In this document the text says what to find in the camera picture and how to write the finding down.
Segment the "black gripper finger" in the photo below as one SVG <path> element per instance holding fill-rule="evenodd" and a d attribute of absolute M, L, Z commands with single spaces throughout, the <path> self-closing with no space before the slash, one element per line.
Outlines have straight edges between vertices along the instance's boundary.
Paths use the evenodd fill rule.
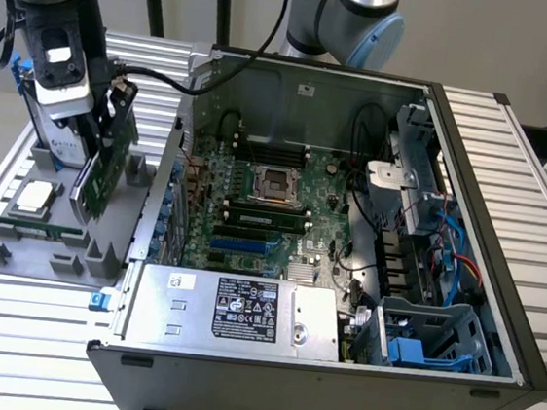
<path fill-rule="evenodd" d="M 73 130 L 78 133 L 87 159 L 96 155 L 101 145 L 99 125 L 93 114 L 81 114 L 71 118 Z"/>
<path fill-rule="evenodd" d="M 129 144 L 134 138 L 133 102 L 138 87 L 128 78 L 117 77 L 111 82 L 101 117 L 101 148 L 111 149 Z"/>

